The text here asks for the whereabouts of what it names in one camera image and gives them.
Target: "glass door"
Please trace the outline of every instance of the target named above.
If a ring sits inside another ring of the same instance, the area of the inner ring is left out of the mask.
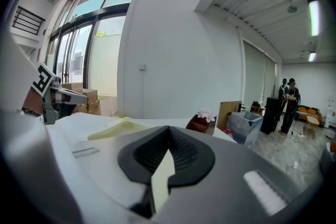
[[[85,50],[88,44],[92,25],[79,28],[75,31],[70,53],[67,59],[67,82],[83,82],[83,64]]]
[[[52,42],[49,43],[49,46],[47,49],[46,65],[51,71],[53,71],[54,69],[54,61],[55,61],[57,43],[58,43],[58,38],[55,38]]]
[[[117,96],[117,66],[125,16],[103,19],[93,37],[89,62],[89,88],[101,97]]]
[[[59,44],[59,50],[57,53],[56,75],[61,78],[62,83],[66,82],[65,62],[72,35],[73,32],[70,32],[61,37],[61,42]]]

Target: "cardboard box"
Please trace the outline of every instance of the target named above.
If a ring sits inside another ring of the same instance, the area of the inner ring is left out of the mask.
[[[97,90],[83,89],[83,94],[88,98],[88,104],[94,103],[98,100]]]
[[[65,89],[83,94],[83,83],[82,82],[62,83],[62,87]]]
[[[73,113],[74,112],[78,112],[79,110],[82,110],[82,109],[87,109],[87,104],[78,104],[78,105],[76,105]]]
[[[88,104],[88,113],[92,115],[100,115],[100,101]]]
[[[218,121],[216,125],[218,129],[222,130],[224,127],[226,127],[229,114],[231,112],[238,111],[239,104],[241,103],[241,101],[220,103]]]
[[[77,110],[77,107],[76,107],[76,109],[73,111],[73,114],[75,114],[75,113],[86,113],[87,114],[88,113],[88,108],[84,107],[80,110]]]

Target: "small table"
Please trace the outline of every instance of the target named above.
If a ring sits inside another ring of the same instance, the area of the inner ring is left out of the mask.
[[[320,125],[320,123],[319,123],[319,121],[318,121],[317,118],[307,115],[307,121],[306,121],[306,124],[303,127],[303,130],[305,132],[307,132],[307,133],[310,133],[309,131],[311,131],[312,137],[315,138],[315,130],[314,130],[314,128],[318,127],[319,125]]]

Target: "white sticker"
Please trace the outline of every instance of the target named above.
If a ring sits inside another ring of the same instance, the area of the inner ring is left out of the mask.
[[[34,80],[32,87],[43,97],[51,82],[56,78],[56,75],[44,63],[40,63],[37,71],[39,76]]]

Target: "wooden board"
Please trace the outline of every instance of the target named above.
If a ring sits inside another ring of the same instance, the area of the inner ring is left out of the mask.
[[[319,126],[319,121],[318,119],[312,117],[312,116],[308,116],[307,115],[307,121],[310,123],[310,124],[313,124],[313,125],[316,125],[316,126]]]
[[[222,102],[219,107],[219,115],[217,121],[217,128],[222,130],[226,127],[227,119],[230,112],[238,111],[239,104],[241,101],[232,101],[232,102]]]

